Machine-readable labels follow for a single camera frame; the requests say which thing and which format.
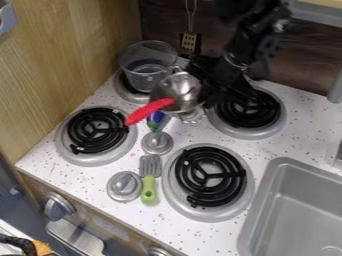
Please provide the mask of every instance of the wooden panel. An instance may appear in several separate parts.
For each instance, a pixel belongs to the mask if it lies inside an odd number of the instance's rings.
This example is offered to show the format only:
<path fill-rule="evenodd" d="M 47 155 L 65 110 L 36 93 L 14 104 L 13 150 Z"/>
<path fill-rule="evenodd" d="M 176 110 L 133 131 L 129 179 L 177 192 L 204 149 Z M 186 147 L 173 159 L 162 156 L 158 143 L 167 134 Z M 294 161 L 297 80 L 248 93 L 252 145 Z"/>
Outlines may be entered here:
<path fill-rule="evenodd" d="M 300 0 L 300 2 L 342 8 L 342 0 Z"/>
<path fill-rule="evenodd" d="M 182 0 L 140 0 L 144 39 L 159 39 L 179 49 L 179 33 L 186 30 Z M 222 23 L 212 2 L 198 0 L 194 30 L 202 34 L 202 53 L 221 54 L 235 24 Z M 325 95 L 342 68 L 342 29 L 296 20 L 271 61 L 271 80 Z"/>
<path fill-rule="evenodd" d="M 140 39 L 136 0 L 13 4 L 20 23 L 0 37 L 0 145 L 12 163 L 110 76 L 123 45 Z"/>

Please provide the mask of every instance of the white speckled countertop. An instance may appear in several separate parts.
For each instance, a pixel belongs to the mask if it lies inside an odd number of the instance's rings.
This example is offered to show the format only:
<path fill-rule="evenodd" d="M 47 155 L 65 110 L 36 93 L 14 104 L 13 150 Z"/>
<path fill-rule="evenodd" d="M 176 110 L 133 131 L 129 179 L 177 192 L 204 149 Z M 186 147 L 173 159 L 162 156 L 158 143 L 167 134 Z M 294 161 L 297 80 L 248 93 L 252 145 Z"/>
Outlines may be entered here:
<path fill-rule="evenodd" d="M 206 117 L 195 125 L 182 124 L 173 119 L 165 131 L 173 137 L 175 146 L 168 155 L 163 156 L 164 162 L 170 154 L 189 143 L 217 143 L 246 160 L 254 174 L 256 187 L 268 162 L 283 156 L 342 174 L 332 167 L 342 135 L 342 106 L 329 103 L 325 97 L 287 86 L 270 82 L 258 85 L 273 91 L 285 103 L 288 111 L 287 126 L 280 134 L 259 141 L 237 140 L 215 130 Z M 92 105 L 112 105 L 126 112 L 137 107 L 116 96 L 113 78 L 79 108 Z M 238 255 L 236 241 L 247 211 L 232 220 L 208 224 L 187 219 L 177 213 L 164 198 L 160 187 L 161 203 L 156 207 L 147 207 L 139 199 L 121 204 L 107 196 L 106 184 L 115 173 L 126 170 L 138 172 L 139 157 L 143 155 L 140 140 L 149 132 L 144 122 L 138 126 L 138 141 L 134 148 L 112 164 L 79 167 L 67 163 L 56 152 L 54 129 L 16 166 L 186 255 Z"/>

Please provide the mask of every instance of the blue object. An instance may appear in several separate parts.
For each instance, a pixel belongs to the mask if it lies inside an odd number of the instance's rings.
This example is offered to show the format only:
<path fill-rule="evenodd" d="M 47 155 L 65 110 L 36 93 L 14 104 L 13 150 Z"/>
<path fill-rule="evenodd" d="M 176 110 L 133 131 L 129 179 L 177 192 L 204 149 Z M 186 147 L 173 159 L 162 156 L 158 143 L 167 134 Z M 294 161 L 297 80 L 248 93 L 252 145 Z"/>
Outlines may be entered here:
<path fill-rule="evenodd" d="M 147 126 L 152 132 L 161 131 L 170 121 L 171 117 L 161 111 L 156 111 L 146 118 Z"/>

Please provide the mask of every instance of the red pot handle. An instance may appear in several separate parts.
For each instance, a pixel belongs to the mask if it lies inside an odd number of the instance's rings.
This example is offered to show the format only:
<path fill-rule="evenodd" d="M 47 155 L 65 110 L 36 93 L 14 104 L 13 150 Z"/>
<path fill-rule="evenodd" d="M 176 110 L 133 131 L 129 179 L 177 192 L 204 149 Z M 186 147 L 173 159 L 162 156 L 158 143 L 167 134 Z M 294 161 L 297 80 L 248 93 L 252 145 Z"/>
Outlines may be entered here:
<path fill-rule="evenodd" d="M 136 123 L 140 122 L 141 120 L 147 118 L 152 113 L 172 105 L 175 102 L 172 98 L 163 98 L 156 101 L 152 101 L 145 106 L 138 108 L 133 113 L 129 114 L 128 117 L 125 119 L 125 125 L 132 126 Z"/>

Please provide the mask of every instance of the burner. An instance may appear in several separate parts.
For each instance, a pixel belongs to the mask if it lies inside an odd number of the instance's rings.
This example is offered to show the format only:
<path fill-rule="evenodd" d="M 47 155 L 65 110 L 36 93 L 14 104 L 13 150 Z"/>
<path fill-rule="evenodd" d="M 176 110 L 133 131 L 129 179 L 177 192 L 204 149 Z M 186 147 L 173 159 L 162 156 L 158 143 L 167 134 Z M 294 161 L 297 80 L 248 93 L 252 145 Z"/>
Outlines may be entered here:
<path fill-rule="evenodd" d="M 114 87 L 117 94 L 131 103 L 146 104 L 150 100 L 148 93 L 136 90 L 128 81 L 122 70 L 118 70 L 114 76 Z"/>
<path fill-rule="evenodd" d="M 280 104 L 268 93 L 255 90 L 251 103 L 230 97 L 215 106 L 217 115 L 233 127 L 260 128 L 276 122 Z"/>
<path fill-rule="evenodd" d="M 56 132 L 58 153 L 80 166 L 99 166 L 123 157 L 137 139 L 137 128 L 124 125 L 126 113 L 110 106 L 82 109 Z"/>
<path fill-rule="evenodd" d="M 68 122 L 68 135 L 75 154 L 93 154 L 114 149 L 127 137 L 125 117 L 110 108 L 82 110 Z"/>
<path fill-rule="evenodd" d="M 213 167 L 218 172 L 210 173 Z M 236 158 L 214 147 L 184 150 L 177 160 L 175 173 L 178 183 L 190 193 L 187 200 L 192 207 L 230 203 L 240 196 L 246 183 L 246 171 Z M 210 186 L 210 181 L 217 184 Z"/>
<path fill-rule="evenodd" d="M 286 124 L 283 102 L 272 92 L 255 88 L 254 101 L 244 104 L 227 98 L 211 108 L 210 123 L 224 134 L 238 139 L 265 139 L 281 131 Z"/>
<path fill-rule="evenodd" d="M 171 156 L 163 168 L 162 188 L 180 214 L 212 223 L 231 219 L 247 207 L 254 192 L 254 178 L 235 152 L 203 143 Z"/>

